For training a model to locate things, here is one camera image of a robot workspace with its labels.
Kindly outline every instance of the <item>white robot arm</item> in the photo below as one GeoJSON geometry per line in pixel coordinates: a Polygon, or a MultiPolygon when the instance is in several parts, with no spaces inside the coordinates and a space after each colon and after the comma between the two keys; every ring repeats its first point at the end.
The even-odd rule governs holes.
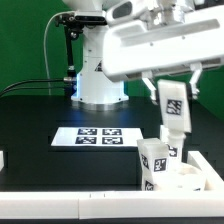
{"type": "Polygon", "coordinates": [[[194,11],[194,3],[203,1],[125,0],[112,7],[103,47],[107,77],[116,82],[193,72],[196,97],[202,70],[224,63],[224,6],[194,11]]]}

